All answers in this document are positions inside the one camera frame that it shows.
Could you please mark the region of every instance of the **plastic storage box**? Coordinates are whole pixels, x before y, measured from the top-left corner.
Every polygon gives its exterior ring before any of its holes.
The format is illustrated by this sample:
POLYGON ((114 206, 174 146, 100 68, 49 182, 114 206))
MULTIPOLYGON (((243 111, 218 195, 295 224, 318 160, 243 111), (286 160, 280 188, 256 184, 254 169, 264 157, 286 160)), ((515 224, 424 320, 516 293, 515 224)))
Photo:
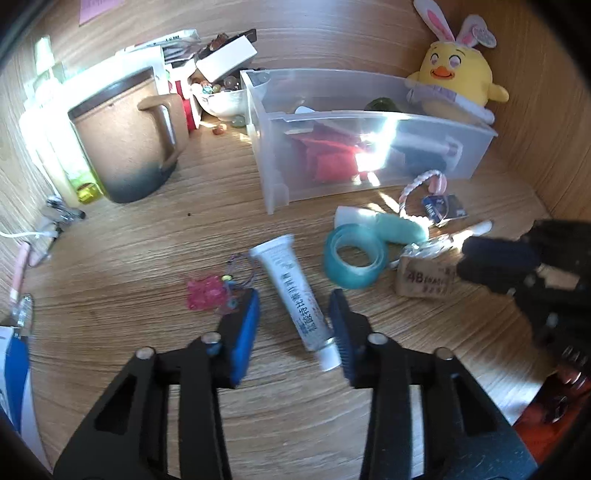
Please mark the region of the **plastic storage box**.
POLYGON ((284 69, 241 78, 269 214, 295 200, 407 184, 434 168, 469 179, 496 136, 433 89, 399 77, 284 69), (364 111, 376 98, 400 112, 364 111))

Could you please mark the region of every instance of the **toothpaste tube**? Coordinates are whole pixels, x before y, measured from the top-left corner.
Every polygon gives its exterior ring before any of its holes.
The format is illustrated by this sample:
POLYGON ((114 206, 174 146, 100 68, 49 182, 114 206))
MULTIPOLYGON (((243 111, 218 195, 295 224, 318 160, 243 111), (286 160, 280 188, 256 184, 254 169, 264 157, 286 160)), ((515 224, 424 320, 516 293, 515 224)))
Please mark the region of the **toothpaste tube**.
POLYGON ((265 266, 295 324, 304 347, 314 352, 323 372, 340 365, 334 334, 302 272, 294 251, 293 235, 279 236, 252 248, 250 254, 265 266))

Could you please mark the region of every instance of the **48 eraser label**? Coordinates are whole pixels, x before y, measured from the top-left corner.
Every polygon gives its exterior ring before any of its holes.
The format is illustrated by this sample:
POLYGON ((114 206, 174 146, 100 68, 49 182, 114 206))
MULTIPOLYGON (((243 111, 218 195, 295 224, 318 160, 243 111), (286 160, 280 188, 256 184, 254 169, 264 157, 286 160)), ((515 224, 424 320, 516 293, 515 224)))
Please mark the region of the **48 eraser label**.
POLYGON ((444 298, 453 284, 455 268, 425 258, 401 257, 396 292, 405 297, 444 298))

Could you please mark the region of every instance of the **small card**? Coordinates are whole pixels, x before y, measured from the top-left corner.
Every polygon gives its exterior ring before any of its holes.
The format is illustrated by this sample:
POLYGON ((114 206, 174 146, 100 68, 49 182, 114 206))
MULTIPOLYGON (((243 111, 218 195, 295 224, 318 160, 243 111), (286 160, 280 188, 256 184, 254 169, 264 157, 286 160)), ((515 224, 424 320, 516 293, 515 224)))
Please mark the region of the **small card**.
POLYGON ((455 268, 425 258, 400 257, 396 293, 403 297, 442 299, 452 290, 455 268))
POLYGON ((449 220, 468 216, 455 195, 429 195, 423 199, 423 206, 429 219, 436 226, 443 226, 449 220))
POLYGON ((124 0, 80 0, 80 22, 82 25, 94 17, 123 4, 124 0))

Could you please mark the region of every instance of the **bunny ears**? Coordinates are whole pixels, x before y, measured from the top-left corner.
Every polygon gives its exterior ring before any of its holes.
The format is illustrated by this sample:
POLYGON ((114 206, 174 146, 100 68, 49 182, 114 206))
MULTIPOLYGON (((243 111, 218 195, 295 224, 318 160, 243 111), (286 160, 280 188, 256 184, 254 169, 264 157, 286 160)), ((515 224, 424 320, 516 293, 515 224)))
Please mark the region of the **bunny ears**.
POLYGON ((495 36, 478 15, 468 15, 456 40, 445 15, 434 0, 414 0, 414 8, 440 41, 455 42, 470 48, 479 43, 488 48, 496 47, 495 36))

